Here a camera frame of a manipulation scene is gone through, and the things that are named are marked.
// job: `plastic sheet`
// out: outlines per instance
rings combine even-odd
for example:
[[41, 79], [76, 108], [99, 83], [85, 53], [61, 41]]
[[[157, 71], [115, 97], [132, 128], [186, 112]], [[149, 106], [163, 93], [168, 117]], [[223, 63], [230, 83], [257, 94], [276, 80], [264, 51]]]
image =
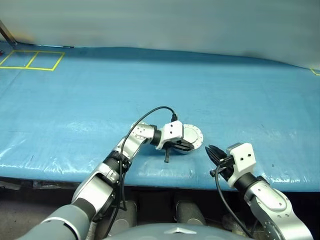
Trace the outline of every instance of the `plastic sheet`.
[[[10, 52], [6, 43], [0, 61]], [[25, 49], [57, 51], [26, 46]], [[320, 190], [320, 77], [274, 61], [135, 48], [60, 48], [54, 71], [0, 69], [0, 176], [80, 182], [131, 124], [168, 105], [204, 145], [252, 143], [255, 174], [281, 191]], [[37, 56], [47, 63], [50, 55]], [[146, 119], [162, 126], [165, 110]], [[127, 185], [214, 189], [204, 147], [145, 146]], [[227, 184], [221, 181], [226, 189]]]

